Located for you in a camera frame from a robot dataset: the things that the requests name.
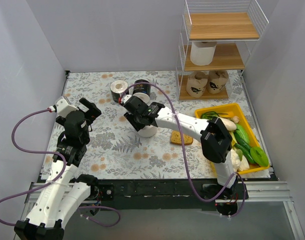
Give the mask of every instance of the paper towel roll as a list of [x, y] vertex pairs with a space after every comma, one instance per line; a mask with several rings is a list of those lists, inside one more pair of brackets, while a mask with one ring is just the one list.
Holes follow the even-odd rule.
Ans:
[[190, 60], [197, 66], [205, 66], [213, 61], [216, 41], [193, 41], [191, 44]]
[[194, 98], [200, 98], [205, 92], [207, 81], [206, 74], [202, 71], [194, 71], [188, 77], [186, 85], [187, 93]]

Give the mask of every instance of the brown paper bag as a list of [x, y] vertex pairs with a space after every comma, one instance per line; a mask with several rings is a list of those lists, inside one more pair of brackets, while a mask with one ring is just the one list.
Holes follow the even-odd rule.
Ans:
[[209, 71], [206, 89], [210, 94], [218, 94], [224, 89], [228, 80], [229, 77], [226, 70]]

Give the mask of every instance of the cable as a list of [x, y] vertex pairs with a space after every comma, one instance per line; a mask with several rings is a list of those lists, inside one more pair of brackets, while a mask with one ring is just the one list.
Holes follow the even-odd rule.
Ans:
[[[30, 154], [55, 154], [55, 155], [58, 155], [59, 157], [61, 157], [62, 161], [63, 161], [63, 167], [62, 167], [62, 170], [60, 171], [60, 173], [52, 180], [52, 181], [56, 181], [58, 178], [60, 178], [60, 176], [64, 173], [65, 171], [65, 168], [66, 168], [66, 159], [65, 157], [60, 154], [59, 152], [55, 152], [55, 151], [33, 151], [33, 150], [28, 150], [28, 149], [24, 149], [20, 146], [18, 146], [18, 144], [16, 143], [15, 141], [15, 133], [16, 133], [16, 130], [17, 128], [19, 127], [19, 125], [25, 121], [26, 119], [30, 118], [31, 116], [34, 116], [34, 115], [37, 115], [37, 114], [41, 114], [41, 113], [45, 113], [45, 112], [50, 112], [50, 109], [45, 109], [45, 110], [41, 110], [41, 111], [36, 111], [36, 112], [33, 112], [25, 117], [23, 117], [13, 128], [12, 130], [12, 133], [11, 133], [11, 141], [12, 141], [12, 144], [17, 148], [19, 149], [20, 151], [23, 151], [25, 153], [30, 153]], [[26, 195], [26, 194], [31, 194], [33, 192], [36, 192], [40, 189], [43, 189], [43, 188], [46, 188], [48, 187], [49, 185], [51, 184], [51, 182], [49, 183], [46, 183], [42, 186], [39, 186], [39, 187], [36, 187], [34, 189], [31, 189], [31, 190], [28, 190], [28, 191], [23, 191], [21, 193], [17, 193], [17, 194], [14, 194], [14, 195], [11, 195], [11, 196], [7, 196], [3, 199], [0, 199], [0, 203], [6, 201], [6, 200], [9, 200], [9, 199], [13, 199], [13, 198], [16, 198], [16, 197], [19, 197], [19, 196], [22, 196], [22, 195]], [[2, 224], [5, 224], [5, 225], [8, 225], [8, 226], [12, 226], [14, 227], [15, 224], [14, 223], [10, 223], [10, 222], [6, 222], [2, 219], [0, 219], [0, 223]]]
[[112, 224], [102, 223], [100, 221], [95, 220], [94, 218], [92, 218], [90, 216], [84, 216], [83, 214], [81, 214], [81, 216], [86, 218], [87, 220], [93, 221], [94, 223], [96, 223], [96, 224], [98, 224], [100, 226], [103, 226], [103, 227], [107, 227], [107, 228], [115, 226], [116, 224], [119, 223], [119, 221], [122, 218], [122, 215], [121, 215], [120, 211], [118, 211], [115, 208], [109, 207], [109, 206], [80, 206], [80, 207], [78, 207], [78, 209], [107, 209], [107, 210], [114, 211], [115, 213], [118, 214], [118, 220], [116, 222], [112, 223]]
[[[245, 183], [244, 183], [244, 180], [243, 178], [241, 177], [241, 175], [236, 172], [236, 173], [233, 173], [230, 175], [230, 177], [228, 178], [227, 182], [225, 183], [225, 185], [222, 187], [222, 189], [212, 198], [210, 199], [203, 199], [201, 196], [199, 196], [198, 192], [196, 191], [195, 187], [194, 187], [194, 184], [193, 184], [193, 181], [191, 179], [191, 176], [190, 176], [190, 173], [189, 173], [189, 167], [188, 167], [188, 162], [187, 162], [187, 156], [186, 156], [186, 150], [185, 150], [185, 142], [184, 142], [184, 136], [183, 136], [183, 129], [182, 129], [182, 126], [179, 122], [179, 119], [178, 119], [178, 116], [176, 114], [176, 111], [175, 111], [175, 108], [174, 108], [174, 105], [171, 101], [171, 99], [168, 97], [168, 95], [160, 88], [158, 87], [157, 85], [153, 84], [153, 83], [150, 83], [150, 82], [141, 82], [141, 84], [146, 84], [146, 85], [150, 85], [150, 86], [153, 86], [155, 88], [157, 88], [165, 97], [166, 99], [168, 100], [169, 102], [169, 105], [170, 105], [170, 108], [172, 110], [172, 113], [174, 114], [174, 118], [177, 122], [177, 125], [178, 125], [178, 129], [179, 129], [179, 132], [180, 132], [180, 137], [181, 137], [181, 147], [182, 147], [182, 155], [183, 155], [183, 162], [184, 162], [184, 166], [185, 166], [185, 170], [186, 170], [186, 174], [187, 174], [187, 179], [188, 179], [188, 182], [189, 182], [189, 185], [192, 189], [192, 192], [194, 193], [194, 195], [202, 202], [204, 203], [209, 203], [209, 202], [212, 202], [214, 200], [216, 200], [221, 194], [222, 192], [225, 190], [225, 188], [227, 187], [228, 183], [230, 182], [230, 180], [237, 174], [239, 179], [241, 180], [241, 183], [243, 185], [243, 199], [242, 199], [242, 204], [239, 208], [239, 210], [233, 214], [231, 217], [234, 217], [236, 215], [238, 215], [240, 213], [240, 211], [243, 209], [244, 207], [244, 202], [245, 202], [245, 199], [246, 199], [246, 186], [245, 186]], [[125, 92], [122, 94], [124, 95], [130, 88], [136, 86], [137, 84], [132, 84], [130, 85], [126, 90]]]

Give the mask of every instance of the leaf pattern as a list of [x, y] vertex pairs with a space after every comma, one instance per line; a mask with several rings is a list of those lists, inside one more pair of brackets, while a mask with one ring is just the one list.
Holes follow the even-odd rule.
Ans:
[[126, 153], [130, 151], [132, 153], [136, 147], [139, 147], [139, 145], [142, 145], [141, 138], [137, 138], [136, 135], [134, 137], [128, 136], [128, 139], [121, 137], [121, 139], [119, 139], [119, 142], [116, 142], [116, 144], [113, 146], [112, 150], [120, 151], [123, 153], [125, 151]]
[[[64, 95], [71, 104], [83, 109], [79, 99], [87, 98], [101, 110], [102, 115], [92, 124], [90, 143], [78, 171], [92, 174], [99, 179], [180, 179], [186, 178], [181, 146], [171, 145], [171, 130], [159, 128], [150, 138], [139, 137], [132, 125], [123, 117], [126, 110], [112, 100], [110, 84], [124, 80], [129, 85], [136, 80], [145, 79], [157, 84], [172, 100], [177, 112], [194, 116], [195, 110], [229, 103], [238, 103], [249, 122], [255, 136], [259, 139], [253, 114], [237, 71], [230, 70], [226, 85], [229, 99], [177, 101], [176, 73], [174, 71], [126, 71], [126, 72], [76, 72], [70, 73]], [[154, 87], [150, 89], [150, 102], [169, 106], [164, 95]], [[48, 151], [56, 150], [57, 138], [63, 127], [54, 124], [49, 140]], [[194, 140], [186, 146], [186, 154], [192, 178], [214, 178], [215, 174], [204, 158], [199, 142]], [[51, 162], [45, 160], [41, 179], [50, 173]], [[267, 178], [269, 171], [245, 175], [247, 178]]]

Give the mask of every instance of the green vegetable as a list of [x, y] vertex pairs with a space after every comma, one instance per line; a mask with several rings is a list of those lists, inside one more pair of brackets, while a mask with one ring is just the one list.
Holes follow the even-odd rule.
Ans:
[[237, 132], [234, 132], [233, 135], [234, 135], [237, 143], [242, 145], [245, 149], [247, 149], [248, 152], [250, 152], [252, 147], [247, 142], [245, 142], [244, 139]]
[[249, 144], [250, 140], [249, 140], [249, 136], [247, 135], [247, 132], [245, 131], [245, 129], [236, 123], [236, 133], [239, 134], [239, 136], [246, 142]]
[[258, 146], [254, 146], [250, 149], [250, 155], [252, 159], [261, 167], [268, 167], [269, 161], [266, 153]]
[[213, 117], [220, 117], [220, 115], [228, 115], [228, 113], [220, 113], [220, 112], [215, 112], [215, 111], [207, 111], [207, 112], [203, 113], [200, 116], [200, 118], [201, 119], [208, 119], [208, 120], [210, 120]]
[[243, 160], [243, 151], [240, 150], [240, 149], [237, 149], [236, 153], [238, 154], [238, 157], [239, 157], [240, 161], [242, 161]]
[[244, 148], [242, 145], [240, 145], [238, 143], [236, 143], [234, 146], [242, 151], [242, 154], [246, 157], [246, 159], [248, 160], [248, 162], [250, 164], [255, 164], [255, 161], [254, 161], [251, 153], [246, 148]]

